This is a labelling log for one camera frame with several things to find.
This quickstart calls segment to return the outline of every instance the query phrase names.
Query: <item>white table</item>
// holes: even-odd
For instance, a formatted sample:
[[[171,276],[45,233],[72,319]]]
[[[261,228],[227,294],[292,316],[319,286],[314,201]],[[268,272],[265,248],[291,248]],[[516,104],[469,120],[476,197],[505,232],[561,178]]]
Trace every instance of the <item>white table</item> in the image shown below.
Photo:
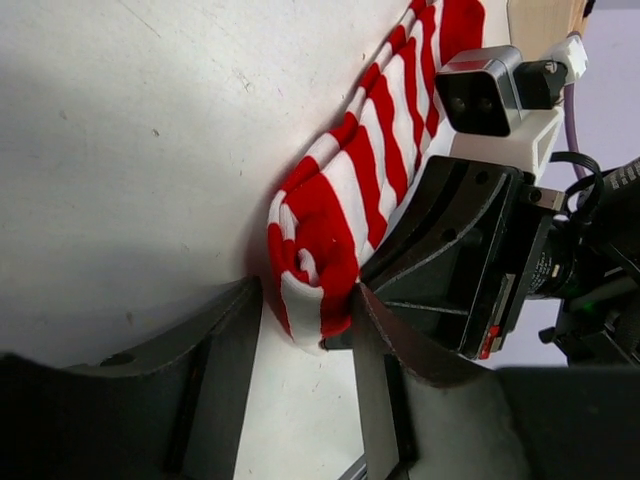
[[[96,361],[264,273],[273,186],[406,4],[1,2],[0,349]],[[350,354],[296,350],[266,311],[236,478],[361,453]]]

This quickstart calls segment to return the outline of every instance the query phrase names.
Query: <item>white plastic part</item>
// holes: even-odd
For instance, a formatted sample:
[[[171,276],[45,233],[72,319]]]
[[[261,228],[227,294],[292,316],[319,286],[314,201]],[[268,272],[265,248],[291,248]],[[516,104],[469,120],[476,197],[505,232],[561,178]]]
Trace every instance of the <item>white plastic part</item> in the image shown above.
[[[564,64],[567,69],[567,85],[575,83],[589,66],[589,58],[579,35],[571,35],[556,43],[542,56],[542,60],[554,60]]]
[[[508,137],[456,133],[450,156],[516,167],[533,174],[537,182],[549,163],[563,119],[564,109],[558,106],[529,112]]]

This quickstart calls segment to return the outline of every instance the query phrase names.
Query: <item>cable connector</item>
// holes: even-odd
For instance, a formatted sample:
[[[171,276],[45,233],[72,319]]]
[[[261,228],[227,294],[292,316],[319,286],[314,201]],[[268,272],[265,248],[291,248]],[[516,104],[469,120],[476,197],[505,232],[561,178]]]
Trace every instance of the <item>cable connector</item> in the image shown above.
[[[543,60],[554,60],[567,67],[567,85],[576,83],[589,66],[587,51],[579,34],[570,35],[556,43],[542,56]]]

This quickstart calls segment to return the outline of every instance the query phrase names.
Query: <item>towel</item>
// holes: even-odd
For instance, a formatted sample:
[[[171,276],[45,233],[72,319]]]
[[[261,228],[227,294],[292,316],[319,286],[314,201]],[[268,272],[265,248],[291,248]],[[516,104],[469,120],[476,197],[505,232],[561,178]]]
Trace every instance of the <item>towel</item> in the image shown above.
[[[484,22],[479,0],[413,1],[340,124],[317,138],[275,194],[267,227],[275,313],[304,350],[320,353],[323,339],[349,327],[360,267],[445,130],[435,74],[482,47]]]

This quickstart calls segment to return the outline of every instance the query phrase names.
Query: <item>red and white striped cloth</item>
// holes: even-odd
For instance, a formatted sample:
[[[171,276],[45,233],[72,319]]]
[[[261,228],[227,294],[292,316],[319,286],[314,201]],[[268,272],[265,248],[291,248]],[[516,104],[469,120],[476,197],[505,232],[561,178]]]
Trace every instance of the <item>red and white striped cloth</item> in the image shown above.
[[[277,192],[268,242],[276,315],[297,345],[350,325],[349,294],[446,123],[438,69],[482,46],[479,0],[415,0],[367,69],[342,123],[321,135]]]

